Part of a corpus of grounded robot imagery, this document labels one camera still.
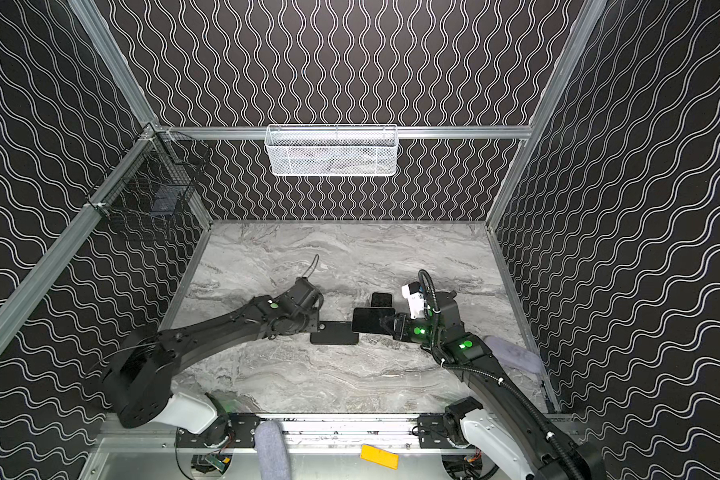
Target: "marble tabletop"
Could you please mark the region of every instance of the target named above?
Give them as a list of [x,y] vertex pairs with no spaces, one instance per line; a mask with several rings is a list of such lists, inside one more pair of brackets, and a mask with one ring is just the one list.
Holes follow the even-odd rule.
[[[481,224],[216,224],[173,327],[283,292],[315,254],[310,281],[326,298],[321,320],[350,321],[377,291],[406,310],[400,286],[424,268],[438,290],[458,292],[468,330],[523,345]],[[539,379],[508,373],[544,410]],[[248,342],[176,381],[253,412],[438,412],[470,395],[418,345],[374,334],[361,334],[356,346],[312,345],[306,334]]]

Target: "orange rectangular block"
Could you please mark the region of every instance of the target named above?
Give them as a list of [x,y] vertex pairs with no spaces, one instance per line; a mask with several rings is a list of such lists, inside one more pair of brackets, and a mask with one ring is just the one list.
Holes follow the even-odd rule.
[[380,448],[371,447],[370,445],[364,445],[362,446],[362,450],[360,451],[360,458],[362,458],[363,460],[368,460],[369,462],[377,463],[380,466],[385,466],[397,470],[400,456],[390,452],[385,452]]

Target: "wavy line wallpaper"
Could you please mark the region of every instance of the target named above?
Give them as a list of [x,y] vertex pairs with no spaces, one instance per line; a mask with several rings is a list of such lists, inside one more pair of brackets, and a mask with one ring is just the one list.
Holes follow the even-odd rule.
[[612,1],[497,230],[612,478],[720,479],[720,1]]
[[581,0],[97,0],[162,124],[528,124]]
[[125,242],[102,221],[3,352],[0,480],[80,474],[110,406],[93,367],[157,329],[200,238],[183,218],[174,244]]
[[517,148],[518,140],[402,140],[392,177],[277,177],[263,142],[224,140],[198,191],[223,220],[480,221]]
[[65,2],[0,1],[0,306],[139,132]]

